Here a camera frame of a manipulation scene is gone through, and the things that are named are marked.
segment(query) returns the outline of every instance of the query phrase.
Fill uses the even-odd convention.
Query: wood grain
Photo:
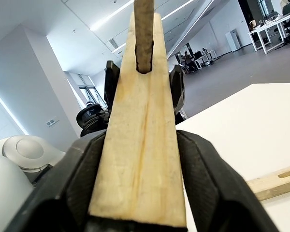
[[[161,17],[153,69],[136,71],[134,15],[89,213],[186,227],[185,203]]]
[[[140,73],[151,71],[153,52],[154,0],[135,0],[136,64]]]
[[[247,182],[260,201],[290,192],[290,167]]]

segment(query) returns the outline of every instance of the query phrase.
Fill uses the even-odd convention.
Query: wall outlet
[[[46,122],[46,125],[48,126],[48,127],[51,127],[51,126],[53,126],[56,122],[58,122],[59,121],[59,119],[57,118],[57,117],[54,117],[53,119],[51,119],[51,120],[49,120],[48,122]]]

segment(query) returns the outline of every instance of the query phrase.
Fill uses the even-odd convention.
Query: computer monitor
[[[283,15],[287,15],[290,13],[290,3],[284,6],[282,12],[283,12]]]
[[[194,54],[194,58],[195,58],[195,59],[198,59],[198,58],[200,58],[201,56],[202,56],[201,51],[198,51],[198,52],[196,52],[196,53]]]

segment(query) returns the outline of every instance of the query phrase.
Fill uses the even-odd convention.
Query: ceiling
[[[155,0],[161,17],[188,0]],[[128,0],[0,0],[0,39],[23,24],[46,35],[64,71],[95,75],[107,60],[119,64],[124,47],[117,52],[109,42],[120,46],[127,37],[133,4],[115,15],[96,31],[90,27]],[[167,52],[175,45],[205,0],[194,0],[163,20]]]

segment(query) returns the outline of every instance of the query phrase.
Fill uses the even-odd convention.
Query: white pillar
[[[47,38],[22,26],[0,41],[0,97],[30,135],[63,151],[80,134],[80,107]]]

